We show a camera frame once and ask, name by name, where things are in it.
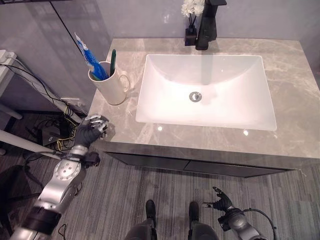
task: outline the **undermount sink basin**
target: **undermount sink basin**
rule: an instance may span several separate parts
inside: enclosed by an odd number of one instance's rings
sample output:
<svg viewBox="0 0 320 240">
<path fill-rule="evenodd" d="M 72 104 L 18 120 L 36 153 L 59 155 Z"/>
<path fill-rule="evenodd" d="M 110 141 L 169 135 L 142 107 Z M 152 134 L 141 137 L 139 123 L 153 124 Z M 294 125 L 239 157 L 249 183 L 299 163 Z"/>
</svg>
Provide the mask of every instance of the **undermount sink basin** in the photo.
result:
<svg viewBox="0 0 320 240">
<path fill-rule="evenodd" d="M 146 56 L 135 120 L 275 131 L 261 56 Z"/>
</svg>

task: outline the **faucet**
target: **faucet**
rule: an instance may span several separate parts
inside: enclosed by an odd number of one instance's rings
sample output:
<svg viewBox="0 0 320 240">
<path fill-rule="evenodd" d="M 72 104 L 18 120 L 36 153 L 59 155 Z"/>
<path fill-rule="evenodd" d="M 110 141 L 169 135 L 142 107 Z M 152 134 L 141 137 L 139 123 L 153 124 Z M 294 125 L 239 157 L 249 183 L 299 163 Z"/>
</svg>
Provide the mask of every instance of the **faucet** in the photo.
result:
<svg viewBox="0 0 320 240">
<path fill-rule="evenodd" d="M 205 0 L 195 49 L 207 50 L 210 41 L 217 38 L 216 13 L 218 6 L 227 5 L 226 0 Z"/>
</svg>

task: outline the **faucet handle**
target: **faucet handle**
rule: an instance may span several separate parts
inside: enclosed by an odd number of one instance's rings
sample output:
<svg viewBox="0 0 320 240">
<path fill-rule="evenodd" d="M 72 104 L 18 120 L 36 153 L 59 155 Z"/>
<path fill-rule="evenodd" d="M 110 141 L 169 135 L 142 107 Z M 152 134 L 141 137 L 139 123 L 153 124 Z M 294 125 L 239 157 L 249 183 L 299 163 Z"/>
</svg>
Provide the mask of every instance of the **faucet handle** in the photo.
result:
<svg viewBox="0 0 320 240">
<path fill-rule="evenodd" d="M 227 5 L 226 0 L 208 0 L 212 6 L 222 6 Z"/>
</svg>

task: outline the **blue toothpaste tube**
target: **blue toothpaste tube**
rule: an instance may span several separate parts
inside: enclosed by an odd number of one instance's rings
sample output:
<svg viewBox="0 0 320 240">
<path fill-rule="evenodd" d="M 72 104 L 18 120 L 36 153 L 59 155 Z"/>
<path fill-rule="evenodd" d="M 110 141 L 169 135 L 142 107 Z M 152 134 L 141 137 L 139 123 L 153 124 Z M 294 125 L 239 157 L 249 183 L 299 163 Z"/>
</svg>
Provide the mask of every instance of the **blue toothpaste tube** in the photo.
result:
<svg viewBox="0 0 320 240">
<path fill-rule="evenodd" d="M 96 80 L 102 81 L 109 78 L 105 69 L 97 61 L 94 54 L 87 48 L 87 45 L 85 45 L 84 42 L 81 41 L 80 37 L 78 37 L 76 33 L 74 34 L 82 55 L 84 56 L 85 63 L 89 66 L 90 72 L 93 74 Z"/>
</svg>

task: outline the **mug handle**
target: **mug handle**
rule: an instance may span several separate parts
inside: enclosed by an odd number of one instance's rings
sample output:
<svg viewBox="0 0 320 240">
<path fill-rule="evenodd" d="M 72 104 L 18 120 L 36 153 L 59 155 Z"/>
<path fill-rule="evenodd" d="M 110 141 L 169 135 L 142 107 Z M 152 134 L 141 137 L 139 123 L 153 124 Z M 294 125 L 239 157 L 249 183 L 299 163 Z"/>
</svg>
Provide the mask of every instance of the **mug handle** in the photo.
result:
<svg viewBox="0 0 320 240">
<path fill-rule="evenodd" d="M 127 86 L 127 87 L 123 86 L 123 87 L 124 87 L 124 90 L 123 90 L 123 91 L 126 93 L 126 92 L 128 92 L 129 89 L 130 89 L 130 80 L 129 80 L 129 77 L 128 77 L 128 73 L 127 73 L 126 71 L 122 71 L 122 72 L 121 72 L 121 74 L 120 74 L 120 76 L 119 76 L 119 79 L 120 79 L 122 76 L 125 77 L 126 80 L 127 80 L 127 82 L 128 82 L 128 86 Z"/>
</svg>

